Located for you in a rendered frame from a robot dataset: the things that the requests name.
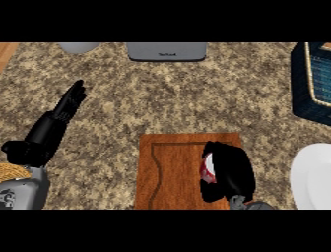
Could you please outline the pale grey round object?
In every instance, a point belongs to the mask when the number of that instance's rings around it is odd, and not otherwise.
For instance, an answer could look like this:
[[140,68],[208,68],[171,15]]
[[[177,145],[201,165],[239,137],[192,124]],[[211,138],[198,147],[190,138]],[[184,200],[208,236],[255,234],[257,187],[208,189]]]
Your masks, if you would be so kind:
[[98,46],[98,42],[60,42],[58,46],[64,52],[78,54],[91,51]]

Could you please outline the white plate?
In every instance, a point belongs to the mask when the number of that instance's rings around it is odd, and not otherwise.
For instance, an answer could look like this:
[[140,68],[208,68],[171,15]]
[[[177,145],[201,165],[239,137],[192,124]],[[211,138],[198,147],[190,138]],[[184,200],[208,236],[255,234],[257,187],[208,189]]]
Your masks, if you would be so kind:
[[331,144],[312,144],[297,152],[289,190],[300,210],[331,210]]

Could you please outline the red and white can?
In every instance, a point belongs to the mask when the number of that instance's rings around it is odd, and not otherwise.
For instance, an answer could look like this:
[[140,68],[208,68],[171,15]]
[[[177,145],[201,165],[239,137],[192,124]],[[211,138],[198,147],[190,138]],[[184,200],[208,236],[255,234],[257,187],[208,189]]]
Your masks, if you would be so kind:
[[205,183],[214,183],[214,169],[212,169],[212,162],[211,162],[211,154],[206,154],[202,158],[201,164],[201,180]]

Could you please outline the dark blue wicker basket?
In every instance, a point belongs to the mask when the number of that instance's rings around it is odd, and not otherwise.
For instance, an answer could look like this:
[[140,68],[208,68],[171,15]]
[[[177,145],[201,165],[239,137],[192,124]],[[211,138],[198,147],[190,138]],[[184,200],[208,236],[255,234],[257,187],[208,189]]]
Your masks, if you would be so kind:
[[331,126],[331,42],[298,42],[289,52],[291,113]]

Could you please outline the brown wooden cutting board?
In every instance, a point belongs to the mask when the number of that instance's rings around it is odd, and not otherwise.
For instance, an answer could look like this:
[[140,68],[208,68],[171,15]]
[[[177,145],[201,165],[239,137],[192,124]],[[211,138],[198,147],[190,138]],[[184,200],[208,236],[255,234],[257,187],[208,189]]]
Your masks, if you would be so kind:
[[143,134],[138,137],[134,208],[137,210],[227,210],[224,198],[206,203],[201,164],[206,142],[241,147],[238,133]]

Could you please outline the grey flat appliance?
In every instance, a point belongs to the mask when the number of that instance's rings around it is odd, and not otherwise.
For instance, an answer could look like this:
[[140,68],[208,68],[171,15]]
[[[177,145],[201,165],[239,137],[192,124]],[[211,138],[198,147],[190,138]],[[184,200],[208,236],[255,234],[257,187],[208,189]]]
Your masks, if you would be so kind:
[[128,42],[132,61],[201,61],[206,57],[205,42]]

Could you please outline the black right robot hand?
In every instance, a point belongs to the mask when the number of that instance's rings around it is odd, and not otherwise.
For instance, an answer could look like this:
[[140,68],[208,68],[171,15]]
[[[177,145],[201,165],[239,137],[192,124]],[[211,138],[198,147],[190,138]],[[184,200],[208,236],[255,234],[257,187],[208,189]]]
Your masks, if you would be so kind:
[[206,142],[202,158],[211,155],[214,178],[201,178],[201,194],[205,202],[221,198],[243,196],[243,202],[252,200],[255,179],[245,151],[221,142]]

